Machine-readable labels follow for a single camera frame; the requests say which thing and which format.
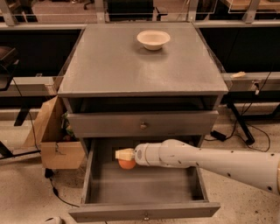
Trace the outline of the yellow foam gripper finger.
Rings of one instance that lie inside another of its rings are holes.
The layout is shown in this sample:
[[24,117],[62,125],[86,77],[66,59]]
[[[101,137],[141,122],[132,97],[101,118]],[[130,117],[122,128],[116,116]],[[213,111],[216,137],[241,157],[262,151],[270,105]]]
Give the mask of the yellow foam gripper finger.
[[115,152],[115,158],[132,161],[135,158],[134,150],[132,148],[117,150]]

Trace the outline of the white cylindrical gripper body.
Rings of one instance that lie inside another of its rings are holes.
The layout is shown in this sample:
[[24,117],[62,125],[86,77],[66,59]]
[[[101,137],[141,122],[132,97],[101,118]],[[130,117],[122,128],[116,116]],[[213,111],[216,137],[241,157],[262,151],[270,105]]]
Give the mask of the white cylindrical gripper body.
[[138,165],[154,165],[153,156],[151,143],[141,143],[135,148],[135,160]]

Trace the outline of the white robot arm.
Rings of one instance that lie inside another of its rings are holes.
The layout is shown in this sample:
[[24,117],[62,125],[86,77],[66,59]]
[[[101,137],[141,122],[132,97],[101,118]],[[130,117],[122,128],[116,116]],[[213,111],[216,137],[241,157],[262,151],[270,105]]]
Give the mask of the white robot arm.
[[141,166],[198,167],[269,193],[280,193],[279,153],[205,149],[168,139],[117,150],[115,158]]

